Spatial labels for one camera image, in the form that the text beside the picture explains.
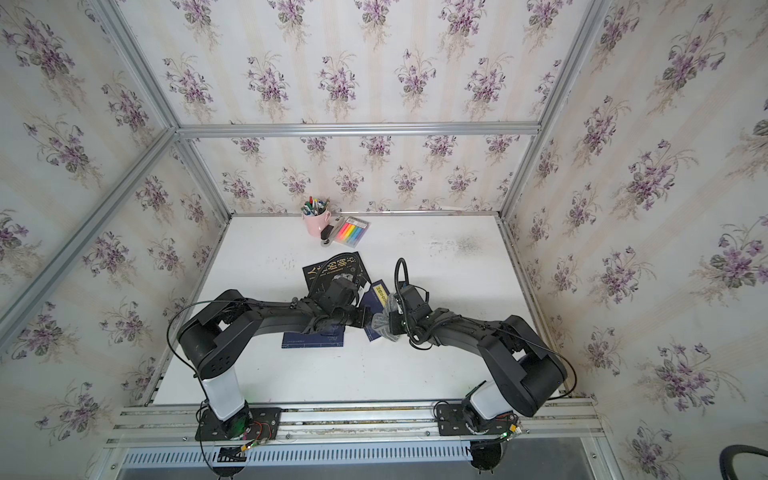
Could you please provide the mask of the blue book yellow label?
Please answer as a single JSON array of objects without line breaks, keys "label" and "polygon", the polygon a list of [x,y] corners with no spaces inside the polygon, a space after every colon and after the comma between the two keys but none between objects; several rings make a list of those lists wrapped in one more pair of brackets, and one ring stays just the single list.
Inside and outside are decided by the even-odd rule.
[{"label": "blue book yellow label", "polygon": [[386,284],[383,280],[378,280],[370,285],[369,289],[364,293],[362,297],[361,305],[369,308],[369,324],[364,327],[364,331],[371,342],[383,338],[372,329],[371,320],[375,313],[382,311],[388,296],[389,290]]},{"label": "blue book yellow label", "polygon": [[344,327],[315,334],[284,333],[282,349],[339,348],[344,345]]}]

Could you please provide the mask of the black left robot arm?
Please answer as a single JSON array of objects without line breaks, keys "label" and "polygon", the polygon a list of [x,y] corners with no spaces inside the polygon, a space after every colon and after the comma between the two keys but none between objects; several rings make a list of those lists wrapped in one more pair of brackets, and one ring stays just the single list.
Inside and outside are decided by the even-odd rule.
[{"label": "black left robot arm", "polygon": [[237,378],[236,363],[252,338],[362,329],[373,317],[361,303],[359,287],[345,278],[287,302],[247,298],[229,289],[199,304],[203,309],[178,328],[175,342],[204,392],[195,434],[200,442],[274,437],[274,422],[255,418]]}]

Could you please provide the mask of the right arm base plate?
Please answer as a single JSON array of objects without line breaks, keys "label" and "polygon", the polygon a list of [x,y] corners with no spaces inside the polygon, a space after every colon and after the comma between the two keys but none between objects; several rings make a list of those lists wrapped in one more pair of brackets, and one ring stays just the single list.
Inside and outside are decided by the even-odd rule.
[{"label": "right arm base plate", "polygon": [[439,400],[432,407],[440,436],[490,435],[494,437],[515,434],[519,417],[514,412],[503,413],[491,419],[483,418],[468,404]]}]

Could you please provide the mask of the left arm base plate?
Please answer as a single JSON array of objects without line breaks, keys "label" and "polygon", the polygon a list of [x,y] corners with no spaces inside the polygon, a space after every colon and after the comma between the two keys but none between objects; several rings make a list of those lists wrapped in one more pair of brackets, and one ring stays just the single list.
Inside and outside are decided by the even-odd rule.
[{"label": "left arm base plate", "polygon": [[276,408],[241,409],[229,420],[220,420],[204,406],[198,413],[195,440],[213,441],[267,441],[275,440],[283,410]]}]

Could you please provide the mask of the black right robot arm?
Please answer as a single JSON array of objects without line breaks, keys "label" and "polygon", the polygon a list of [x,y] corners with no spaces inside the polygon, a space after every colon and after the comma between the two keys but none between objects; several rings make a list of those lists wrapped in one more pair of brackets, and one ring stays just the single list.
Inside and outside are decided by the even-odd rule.
[{"label": "black right robot arm", "polygon": [[473,319],[447,308],[433,309],[428,292],[413,284],[405,259],[394,267],[394,336],[405,335],[420,351],[453,347],[482,358],[491,379],[474,387],[461,402],[467,428],[485,433],[494,422],[530,418],[568,379],[567,362],[546,345],[520,316],[503,321]]}]

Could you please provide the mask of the black portrait book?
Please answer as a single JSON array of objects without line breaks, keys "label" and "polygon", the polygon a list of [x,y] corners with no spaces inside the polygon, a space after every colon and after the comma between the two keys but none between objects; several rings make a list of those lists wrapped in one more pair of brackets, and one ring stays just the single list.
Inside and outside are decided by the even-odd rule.
[{"label": "black portrait book", "polygon": [[328,260],[305,266],[302,272],[309,295],[325,291],[337,277],[353,282],[362,291],[372,283],[362,257],[356,251],[339,253]]}]

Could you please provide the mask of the grey striped cleaning cloth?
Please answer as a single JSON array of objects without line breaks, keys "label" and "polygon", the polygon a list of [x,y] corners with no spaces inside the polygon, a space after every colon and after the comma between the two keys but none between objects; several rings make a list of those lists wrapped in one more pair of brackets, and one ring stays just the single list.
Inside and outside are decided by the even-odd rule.
[{"label": "grey striped cleaning cloth", "polygon": [[391,326],[390,316],[392,314],[395,315],[395,320],[398,320],[401,314],[398,300],[394,294],[388,296],[382,311],[373,315],[371,327],[381,337],[391,342],[397,342],[399,335],[394,333]]}]

